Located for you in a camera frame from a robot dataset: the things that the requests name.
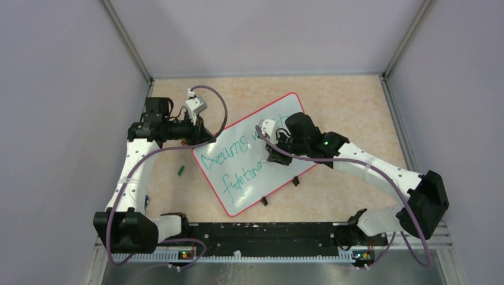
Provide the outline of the pink framed whiteboard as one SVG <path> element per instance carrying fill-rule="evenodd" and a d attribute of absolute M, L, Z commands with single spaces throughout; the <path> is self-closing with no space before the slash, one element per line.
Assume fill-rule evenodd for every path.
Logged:
<path fill-rule="evenodd" d="M 215 143 L 193 150 L 206 180 L 227 215 L 234 217 L 315 166 L 294 160 L 289 166 L 259 163 L 267 158 L 265 142 L 255 127 L 273 119 L 281 128 L 288 116 L 303 112 L 296 93 L 288 93 L 227 126 Z"/>

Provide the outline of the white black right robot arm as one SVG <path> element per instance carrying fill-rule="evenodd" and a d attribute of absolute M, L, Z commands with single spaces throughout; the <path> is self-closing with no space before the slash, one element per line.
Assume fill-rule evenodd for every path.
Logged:
<path fill-rule="evenodd" d="M 349 219 L 350 240 L 363 245 L 379 233 L 406 232 L 429 240 L 449 208 L 442 176 L 390 164 L 336 132 L 322 132 L 303 112 L 289 116 L 285 127 L 264 119 L 256 127 L 266 143 L 267 161 L 290 165 L 293 160 L 323 164 L 354 175 L 396 200 L 393 206 L 360 210 Z"/>

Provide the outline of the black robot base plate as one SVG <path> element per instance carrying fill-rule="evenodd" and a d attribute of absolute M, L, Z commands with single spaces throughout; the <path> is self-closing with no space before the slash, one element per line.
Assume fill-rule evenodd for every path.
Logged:
<path fill-rule="evenodd" d="M 338 256 L 352 249 L 386 246 L 385 234 L 367 236 L 356 225 L 340 222 L 190 223 L 163 246 L 188 246 L 204 256 L 316 257 Z"/>

